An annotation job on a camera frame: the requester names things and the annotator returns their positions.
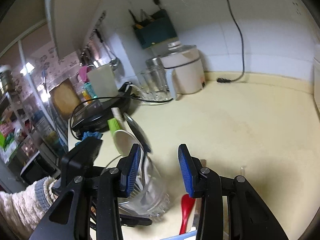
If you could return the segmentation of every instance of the floral wallpaper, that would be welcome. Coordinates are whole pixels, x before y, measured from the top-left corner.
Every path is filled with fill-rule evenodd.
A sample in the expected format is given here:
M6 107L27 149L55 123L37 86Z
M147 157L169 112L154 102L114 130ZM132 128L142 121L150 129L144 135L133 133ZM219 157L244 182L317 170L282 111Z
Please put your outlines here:
M26 61L35 67L31 72L31 76L36 87L40 87L43 84L42 71L46 71L46 80L50 84L49 91L61 82L61 76L66 72L70 72L70 75L75 75L80 68L76 52L59 60L53 41L36 50L26 58ZM27 79L20 71L21 66L16 66L12 70L12 76L17 92L20 94L21 99L25 100L32 94L32 91Z

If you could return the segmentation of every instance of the white rice cooker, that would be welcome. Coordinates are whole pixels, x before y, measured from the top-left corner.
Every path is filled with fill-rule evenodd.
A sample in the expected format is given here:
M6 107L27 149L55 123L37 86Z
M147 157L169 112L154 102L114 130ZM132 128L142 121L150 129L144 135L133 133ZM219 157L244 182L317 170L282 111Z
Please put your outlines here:
M160 58L170 91L193 94L203 89L204 70L196 45L182 45L180 41L169 43L168 52Z

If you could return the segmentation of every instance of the ceiling light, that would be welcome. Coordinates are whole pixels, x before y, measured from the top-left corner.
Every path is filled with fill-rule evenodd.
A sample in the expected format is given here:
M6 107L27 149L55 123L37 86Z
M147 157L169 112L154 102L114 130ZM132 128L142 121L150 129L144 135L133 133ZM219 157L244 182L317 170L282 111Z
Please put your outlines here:
M35 69L35 67L30 62L26 63L26 68L27 68L28 73L31 73L31 71L33 71ZM23 68L20 71L20 73L25 76L27 74L26 69Z

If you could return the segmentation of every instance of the glass cup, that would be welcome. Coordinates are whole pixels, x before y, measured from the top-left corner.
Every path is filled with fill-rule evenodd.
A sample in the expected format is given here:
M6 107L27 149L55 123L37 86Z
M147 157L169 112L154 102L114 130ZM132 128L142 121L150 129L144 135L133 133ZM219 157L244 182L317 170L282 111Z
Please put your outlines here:
M139 91L145 99L164 101L172 98L163 66L149 66L148 69L140 72L138 79L141 85Z
M132 215L160 220L169 209L169 196L159 172L146 156L144 178L139 168L133 192L128 199L118 198L119 208Z

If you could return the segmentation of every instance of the blue cloth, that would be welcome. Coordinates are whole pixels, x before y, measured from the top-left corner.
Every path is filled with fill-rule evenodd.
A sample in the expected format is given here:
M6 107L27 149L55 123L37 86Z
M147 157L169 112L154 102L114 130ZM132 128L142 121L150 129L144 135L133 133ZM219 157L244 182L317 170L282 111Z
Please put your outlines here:
M100 132L84 132L81 141L83 141L87 137L95 137L97 139L101 139L102 133L100 133Z

